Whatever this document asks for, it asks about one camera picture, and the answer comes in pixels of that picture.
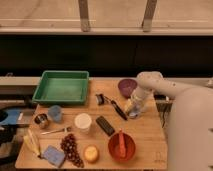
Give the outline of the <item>white yellow gripper body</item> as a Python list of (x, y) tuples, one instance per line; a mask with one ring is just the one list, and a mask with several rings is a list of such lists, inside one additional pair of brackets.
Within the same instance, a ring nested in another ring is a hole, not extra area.
[(124, 112), (129, 115), (131, 111), (139, 111), (139, 116), (144, 111), (144, 100), (138, 97), (129, 98), (124, 106)]

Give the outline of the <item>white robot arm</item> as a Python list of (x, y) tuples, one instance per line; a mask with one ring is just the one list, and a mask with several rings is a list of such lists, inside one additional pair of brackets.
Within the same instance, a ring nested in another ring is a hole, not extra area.
[(167, 171), (213, 171), (213, 89), (140, 72), (125, 111), (144, 110), (154, 91), (173, 100), (168, 123)]

